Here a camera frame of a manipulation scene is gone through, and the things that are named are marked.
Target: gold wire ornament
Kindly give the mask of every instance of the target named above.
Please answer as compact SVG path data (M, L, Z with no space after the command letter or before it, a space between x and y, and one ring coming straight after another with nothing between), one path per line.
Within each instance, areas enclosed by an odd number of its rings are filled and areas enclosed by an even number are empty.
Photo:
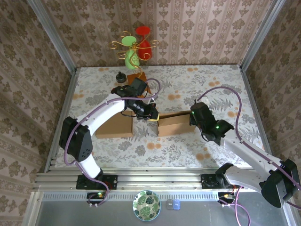
M160 42L158 40L153 40L153 41L150 42L149 47L140 47L140 45L149 37L149 35L150 34L148 34L140 43L137 43L136 38L134 36L132 36L130 32L123 31L120 34L120 37L122 38L121 42L111 41L109 43L109 48L111 48L111 49L117 49L118 45L121 45L121 47L123 47L123 46L127 47L127 50L119 51L119 52L116 53L117 58L127 61L128 54L131 54L131 56L129 58L129 63L134 69L139 70L140 74L139 74L138 78L141 77L142 72L143 72L142 68L139 66L139 64L140 64L139 60L148 61L148 60L150 60L151 55L149 53L144 53L143 54L144 59L142 59L137 54L137 51L139 49L155 48L155 47L158 47L158 45L160 44ZM128 40L134 40L134 41L133 42L128 42L128 43L126 41L124 41L124 38L127 37L127 36L133 37L133 38L128 38Z

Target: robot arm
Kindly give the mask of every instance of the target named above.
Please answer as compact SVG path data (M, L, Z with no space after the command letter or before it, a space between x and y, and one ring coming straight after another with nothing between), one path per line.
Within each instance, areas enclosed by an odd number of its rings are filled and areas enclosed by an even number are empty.
M78 122L86 118L86 120L75 130L75 133L69 143L67 154L70 154L75 158L75 160L81 165L83 171L90 178L98 178L101 180L103 174L91 154L93 150L91 136L110 117L125 110L126 108L130 108L135 114L137 114L138 119L158 120L159 113L156 110L156 104L146 104L142 100L130 99L131 97L140 96L146 87L147 84L144 81L136 78L129 86L118 86L114 88L111 91L111 94L109 94L104 101L95 106L89 112L79 116L77 119L67 117L64 120L59 145L65 150L71 131ZM111 102L111 100L116 98L120 98L120 100ZM95 113L93 116L87 117L91 112Z
M232 184L248 187L261 193L270 204L278 208L281 208L298 191L298 188L271 164L273 162L280 166L300 183L297 166L293 161L290 159L281 161L248 140L244 138L240 140L234 127L224 120L215 120L206 104L195 103L190 109L192 110L190 124L199 128L203 138L206 137L207 141L214 141L226 150L232 151L255 170L240 169L233 164L226 163L216 171L216 178L221 186L227 187ZM270 162L253 152L244 143L268 157Z

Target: cardboard box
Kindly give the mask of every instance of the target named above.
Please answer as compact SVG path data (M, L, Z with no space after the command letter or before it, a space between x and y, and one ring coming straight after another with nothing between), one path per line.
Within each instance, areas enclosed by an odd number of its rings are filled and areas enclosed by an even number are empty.
M189 125L190 112L161 113L158 121L158 137L193 132L195 127Z
M123 114L133 115L134 113L125 111ZM133 118L117 113L101 125L101 127L96 130L95 135L98 139L132 137Z

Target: green patterned plate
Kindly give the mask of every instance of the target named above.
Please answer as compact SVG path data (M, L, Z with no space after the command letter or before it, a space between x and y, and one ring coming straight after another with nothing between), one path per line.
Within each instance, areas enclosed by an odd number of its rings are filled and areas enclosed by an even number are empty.
M151 221L159 215L161 201L156 193L149 190L141 191L135 196L133 211L140 220Z

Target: box lid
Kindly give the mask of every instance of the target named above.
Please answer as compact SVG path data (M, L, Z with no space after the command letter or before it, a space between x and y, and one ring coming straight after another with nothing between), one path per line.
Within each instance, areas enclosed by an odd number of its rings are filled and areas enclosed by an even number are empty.
M170 117L175 117L179 115L190 114L191 111L181 111L181 112L171 112L171 113L160 113L160 119L166 119Z
M160 119L158 121L158 125L161 126L169 126L174 124L183 124L186 123L189 125L189 114L173 116L169 118Z

